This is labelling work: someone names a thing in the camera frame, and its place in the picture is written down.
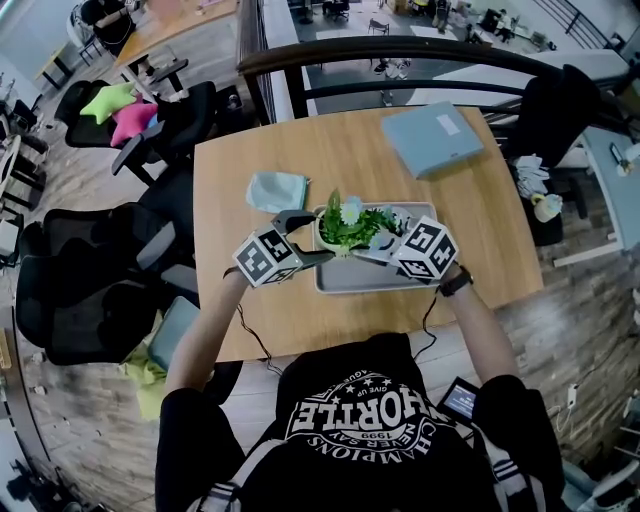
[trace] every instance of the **railing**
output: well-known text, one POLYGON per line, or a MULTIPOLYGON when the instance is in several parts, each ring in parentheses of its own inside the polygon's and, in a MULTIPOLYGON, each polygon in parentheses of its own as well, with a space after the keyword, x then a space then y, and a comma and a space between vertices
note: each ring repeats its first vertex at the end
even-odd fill
MULTIPOLYGON (((269 48, 262 9, 263 0, 240 0, 238 9, 238 65, 251 55, 264 52, 269 48)), ((260 98, 260 102, 255 105, 259 118, 268 120, 269 123, 275 123, 276 112, 270 75, 262 74, 251 83, 247 82, 247 86, 252 98, 260 98)))
POLYGON ((613 48, 609 39, 569 0, 535 0, 585 50, 613 48))
MULTIPOLYGON (((505 119, 513 118, 519 113, 519 98, 524 94, 524 89, 479 82, 395 80, 305 89, 302 75, 303 66, 360 59, 377 60, 379 58, 437 59, 485 64, 550 79, 558 79, 562 73, 561 69, 554 66, 515 53, 484 48, 480 45, 415 36, 361 36, 283 46, 249 55, 240 62, 238 71, 249 84, 249 89, 258 91, 256 84, 260 76, 283 70, 295 118, 308 117, 307 100, 310 99, 392 89, 454 89, 508 94, 515 96, 516 99, 509 98, 508 102, 502 104, 479 106, 478 108, 485 113, 490 124, 504 122, 505 119)), ((615 80, 608 79, 606 85, 611 85, 612 82, 615 80)), ((262 98, 257 94, 253 96, 253 101, 257 106, 262 98)), ((272 122, 269 117, 260 115, 260 109, 258 109, 258 114, 263 125, 272 122)), ((597 124, 616 131, 626 130, 619 118, 604 112, 599 116, 597 124)))

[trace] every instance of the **person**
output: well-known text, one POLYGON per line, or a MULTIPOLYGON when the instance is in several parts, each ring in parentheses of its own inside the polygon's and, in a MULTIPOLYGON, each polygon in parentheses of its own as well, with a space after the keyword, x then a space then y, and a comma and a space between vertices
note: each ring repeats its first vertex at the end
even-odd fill
POLYGON ((542 396, 518 378, 509 339, 457 264, 440 293, 483 383, 473 447, 429 401, 408 336, 390 333, 299 356, 280 378, 275 421, 245 457, 203 393, 248 287, 234 270, 171 360, 158 512, 560 510, 562 463, 542 396))
POLYGON ((447 26, 449 9, 451 9, 451 2, 449 2, 448 0, 437 0, 436 15, 433 18, 433 26, 437 27, 438 32, 440 32, 441 34, 444 34, 445 27, 447 26))
POLYGON ((496 35, 498 37, 502 37, 502 42, 506 43, 511 39, 513 32, 511 32, 511 18, 507 15, 507 11, 505 9, 500 9, 500 21, 496 25, 496 35))
MULTIPOLYGON (((138 3, 125 5, 120 0, 87 0, 82 4, 80 16, 82 21, 93 27, 93 32, 102 46, 117 57, 136 29, 130 11, 135 10, 138 3)), ((155 71, 146 55, 131 63, 129 67, 136 75, 140 71, 152 76, 155 71)))
MULTIPOLYGON (((393 80, 406 80, 407 72, 406 69, 411 66, 411 59, 380 59, 380 64, 378 64, 373 72, 376 75, 381 75, 384 73, 384 81, 393 81, 393 80)), ((393 91, 381 89, 380 96, 382 98, 382 103, 385 107, 393 106, 393 91)))

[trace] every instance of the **black handrail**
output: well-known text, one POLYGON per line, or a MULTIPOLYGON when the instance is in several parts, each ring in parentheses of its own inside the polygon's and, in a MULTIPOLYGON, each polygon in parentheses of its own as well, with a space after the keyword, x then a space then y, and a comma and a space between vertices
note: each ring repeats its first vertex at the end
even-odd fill
POLYGON ((486 64, 549 78, 560 76, 558 68, 512 52, 417 36, 356 36, 281 46, 249 55, 238 64, 238 72, 245 76, 260 75, 295 66, 382 57, 440 59, 486 64))
MULTIPOLYGON (((500 114, 499 117, 495 118, 496 122, 504 120, 505 116, 510 118, 517 116, 519 113, 520 97, 524 93, 523 89, 479 82, 385 80, 305 88, 302 74, 304 66, 348 60, 377 60, 379 58, 422 58, 484 64, 550 80, 559 79, 563 73, 561 69, 555 66, 511 52, 458 41, 416 36, 361 36, 309 41, 282 46, 247 56, 238 65, 238 71, 244 76, 248 84, 255 83, 261 75, 284 71, 291 107, 296 119, 309 115, 307 101, 310 99, 392 89, 461 89, 508 94, 516 98, 510 98, 502 104, 480 106, 480 110, 485 113, 500 114)), ((608 78, 603 80, 602 84, 596 83, 601 88, 608 88, 615 82, 616 80, 608 78)), ((254 96, 256 88, 252 88, 250 85, 249 89, 256 104, 260 122, 262 124, 270 124, 272 121, 268 117, 260 115, 259 103, 262 98, 259 95, 259 91, 254 96)), ((626 127, 621 122, 602 116, 599 116, 596 124, 616 131, 626 130, 626 127)))
POLYGON ((609 38, 569 0, 535 0, 582 48, 613 49, 609 38))

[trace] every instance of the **chair armrest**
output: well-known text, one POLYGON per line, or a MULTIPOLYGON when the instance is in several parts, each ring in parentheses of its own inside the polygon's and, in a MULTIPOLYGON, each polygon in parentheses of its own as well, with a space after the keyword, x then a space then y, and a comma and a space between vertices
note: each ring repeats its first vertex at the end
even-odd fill
POLYGON ((596 499, 603 494, 608 493, 611 489, 620 485, 622 482, 627 480, 627 478, 633 475, 638 469, 638 466, 640 466, 640 462, 638 462, 637 460, 632 460, 617 473, 609 475, 597 485, 597 487, 593 490, 593 494, 591 495, 591 497, 596 499))
POLYGON ((113 161, 113 164, 111 164, 111 174, 117 176, 120 170, 123 167, 127 166, 127 162, 129 162, 129 159, 138 152, 143 143, 144 140, 142 138, 142 134, 136 135, 135 137, 131 138, 129 142, 127 142, 125 146, 120 150, 120 154, 113 161))
POLYGON ((147 270, 167 252, 176 239, 173 222, 167 223, 136 256, 138 266, 147 270))
POLYGON ((183 290, 198 293, 198 277, 195 268, 187 267, 186 265, 174 265, 165 270, 160 275, 160 278, 183 290))

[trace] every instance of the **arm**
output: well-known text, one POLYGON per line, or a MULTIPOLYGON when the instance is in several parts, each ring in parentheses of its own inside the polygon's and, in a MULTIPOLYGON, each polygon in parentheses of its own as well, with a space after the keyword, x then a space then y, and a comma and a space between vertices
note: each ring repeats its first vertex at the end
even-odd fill
POLYGON ((165 385, 167 394, 180 388, 202 391, 248 285, 242 272, 231 272, 221 281, 213 299, 200 312, 173 353, 165 385))
MULTIPOLYGON (((455 263, 444 280, 460 273, 455 263)), ((473 367, 484 384, 498 375, 518 375, 513 347, 493 312, 470 284, 445 299, 456 315, 460 330, 471 355, 473 367)))

